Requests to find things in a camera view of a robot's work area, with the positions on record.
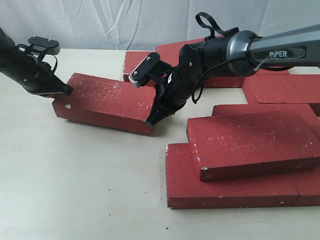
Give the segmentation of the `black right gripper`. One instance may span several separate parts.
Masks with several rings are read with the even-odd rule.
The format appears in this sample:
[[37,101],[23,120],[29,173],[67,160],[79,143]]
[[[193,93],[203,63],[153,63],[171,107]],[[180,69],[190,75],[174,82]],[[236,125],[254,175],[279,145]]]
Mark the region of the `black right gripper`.
[[153,128],[164,118],[179,111],[192,95],[197,81],[196,68],[176,66],[160,86],[160,92],[156,94],[150,114],[145,120],[146,125]]

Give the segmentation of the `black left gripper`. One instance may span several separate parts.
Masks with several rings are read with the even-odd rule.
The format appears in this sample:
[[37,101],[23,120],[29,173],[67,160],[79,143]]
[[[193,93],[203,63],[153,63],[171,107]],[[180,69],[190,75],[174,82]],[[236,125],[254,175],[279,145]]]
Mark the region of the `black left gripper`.
[[0,50],[0,72],[32,95],[70,96],[73,92],[73,88],[57,78],[44,63],[16,47]]

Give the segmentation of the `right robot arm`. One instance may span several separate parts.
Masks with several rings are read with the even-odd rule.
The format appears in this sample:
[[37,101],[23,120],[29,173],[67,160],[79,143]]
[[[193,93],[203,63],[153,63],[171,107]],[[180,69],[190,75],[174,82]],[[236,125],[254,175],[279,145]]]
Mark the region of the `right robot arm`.
[[259,37],[249,30],[184,45],[178,65],[157,89],[146,122],[154,126],[184,107],[208,77],[248,77],[257,69],[319,67],[320,26]]

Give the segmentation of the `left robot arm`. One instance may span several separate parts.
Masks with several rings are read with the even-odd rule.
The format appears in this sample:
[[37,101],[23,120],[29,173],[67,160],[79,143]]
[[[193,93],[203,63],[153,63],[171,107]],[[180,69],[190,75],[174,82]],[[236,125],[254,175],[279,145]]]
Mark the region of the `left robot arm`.
[[71,95],[73,88],[55,75],[58,61],[53,67],[44,61],[46,55],[56,57],[60,53],[60,43],[40,36],[32,36],[28,42],[29,45],[15,44],[0,31],[0,72],[32,95]]

